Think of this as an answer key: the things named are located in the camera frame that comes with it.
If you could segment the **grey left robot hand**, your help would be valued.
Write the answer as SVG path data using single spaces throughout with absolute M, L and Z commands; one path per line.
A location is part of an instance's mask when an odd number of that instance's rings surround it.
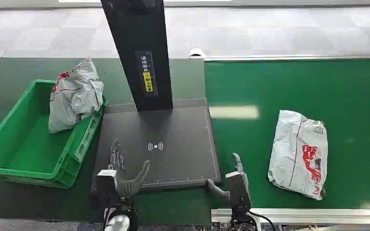
M 133 179 L 125 179 L 120 176 L 120 173 L 125 173 L 124 168 L 124 155 L 123 151 L 119 149 L 119 141 L 118 139 L 114 139 L 111 148 L 110 148 L 110 155 L 109 155 L 109 164 L 108 169 L 116 171 L 116 191 L 121 197 L 131 197 L 137 194 L 149 172 L 150 169 L 150 160 L 144 161 L 142 170 L 137 174 L 137 176 Z

